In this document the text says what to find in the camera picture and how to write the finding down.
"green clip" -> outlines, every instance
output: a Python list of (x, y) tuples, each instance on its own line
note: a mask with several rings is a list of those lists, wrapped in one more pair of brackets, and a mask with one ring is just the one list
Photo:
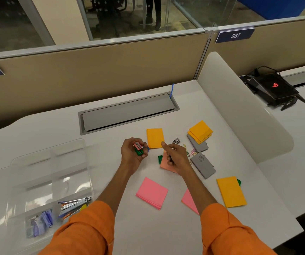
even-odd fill
[(141, 149), (141, 150), (137, 150), (137, 149), (135, 148), (135, 151), (136, 151), (136, 154), (137, 154), (138, 156), (141, 156), (141, 155), (143, 155), (143, 154), (144, 154), (143, 149)]
[(158, 163), (161, 164), (163, 156), (158, 156)]

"black pants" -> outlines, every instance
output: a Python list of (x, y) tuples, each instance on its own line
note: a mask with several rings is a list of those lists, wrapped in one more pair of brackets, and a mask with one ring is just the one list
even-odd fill
[[(161, 0), (154, 0), (154, 2), (155, 2), (156, 15), (160, 16), (160, 14), (161, 14)], [(147, 17), (152, 17), (152, 7), (153, 7), (152, 0), (147, 0)]]

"blue cable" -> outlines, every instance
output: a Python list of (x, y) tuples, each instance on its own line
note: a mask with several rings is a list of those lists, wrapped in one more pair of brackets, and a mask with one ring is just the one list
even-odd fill
[[(174, 83), (172, 84), (172, 91), (173, 91), (173, 85), (174, 85)], [(170, 92), (170, 98), (172, 97), (172, 91)]]

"person's right hand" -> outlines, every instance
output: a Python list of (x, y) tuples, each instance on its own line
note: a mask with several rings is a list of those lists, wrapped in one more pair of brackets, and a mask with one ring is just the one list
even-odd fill
[(162, 141), (162, 147), (168, 154), (168, 165), (176, 165), (176, 172), (182, 176), (183, 173), (189, 169), (192, 170), (192, 167), (190, 165), (190, 162), (188, 160), (187, 150), (177, 144), (170, 144), (167, 145), (164, 141)]

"sneaker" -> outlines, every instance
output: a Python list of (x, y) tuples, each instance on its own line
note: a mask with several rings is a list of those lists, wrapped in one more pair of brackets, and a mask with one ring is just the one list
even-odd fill
[(155, 30), (159, 31), (160, 29), (161, 29), (161, 22), (160, 21), (156, 21)]
[[(149, 18), (149, 17), (145, 18), (145, 25), (152, 25), (152, 23), (153, 23), (152, 17), (151, 18)], [(138, 24), (143, 25), (143, 20), (138, 21)]]

